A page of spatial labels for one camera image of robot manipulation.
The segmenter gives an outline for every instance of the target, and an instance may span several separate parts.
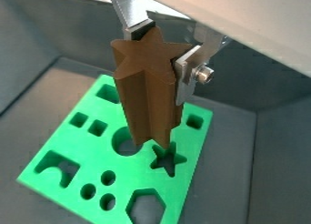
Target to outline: square hole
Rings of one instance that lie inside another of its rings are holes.
[[[107,124],[103,123],[101,120],[95,120],[93,125],[88,129],[88,133],[94,134],[95,136],[101,137],[105,129],[107,128]]]
[[[88,120],[88,116],[84,115],[80,112],[76,112],[75,116],[74,116],[74,118],[71,120],[71,124],[74,126],[76,126],[76,127],[83,127],[83,125],[86,124],[87,120]]]
[[[105,84],[101,91],[97,94],[97,97],[103,98],[105,100],[118,104],[121,102],[119,94],[117,88]]]
[[[186,124],[189,127],[193,127],[195,129],[201,129],[202,124],[203,124],[203,118],[199,116],[195,116],[195,115],[190,115]]]

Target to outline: rectangular hole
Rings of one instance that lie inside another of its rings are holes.
[[[118,104],[121,102],[119,94],[117,88],[105,84],[101,91],[97,94],[97,97],[103,98],[105,100]]]
[[[95,120],[93,125],[88,129],[88,133],[94,134],[95,136],[101,137],[105,129],[107,128],[107,124],[103,123],[101,120]]]
[[[78,170],[80,169],[80,165],[56,152],[48,151],[34,171],[40,174],[44,173],[44,170],[48,168],[60,169],[62,181],[59,181],[59,183],[63,188],[67,188],[74,180]]]
[[[71,124],[76,127],[83,127],[87,120],[88,120],[88,116],[84,115],[83,113],[78,112],[78,113],[75,113],[75,116],[71,120]]]
[[[203,118],[197,116],[197,115],[190,115],[186,124],[189,127],[193,127],[195,129],[201,129],[202,124],[203,124]]]

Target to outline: circular hole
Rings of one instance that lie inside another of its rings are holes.
[[[113,194],[103,195],[101,203],[103,210],[111,210],[115,207],[115,196]]]
[[[102,173],[102,184],[110,186],[115,183],[115,172],[107,170]]]
[[[133,156],[141,151],[142,146],[135,146],[129,127],[122,127],[115,132],[113,137],[113,146],[115,152],[122,156]]]
[[[83,199],[93,199],[97,193],[97,188],[93,184],[87,184],[82,188],[82,197]]]

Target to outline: gray bin wall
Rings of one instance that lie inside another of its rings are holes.
[[[193,21],[150,16],[167,41],[195,42]],[[113,74],[117,38],[111,4],[0,0],[2,223],[87,223],[15,179],[99,74]],[[239,42],[210,65],[215,79],[190,102],[214,119],[181,223],[311,223],[311,79]]]

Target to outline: star-shaped hole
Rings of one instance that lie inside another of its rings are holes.
[[[170,177],[175,177],[175,168],[178,164],[187,161],[187,158],[177,153],[177,143],[170,143],[170,148],[163,149],[161,146],[153,147],[157,158],[151,163],[151,169],[165,168]]]

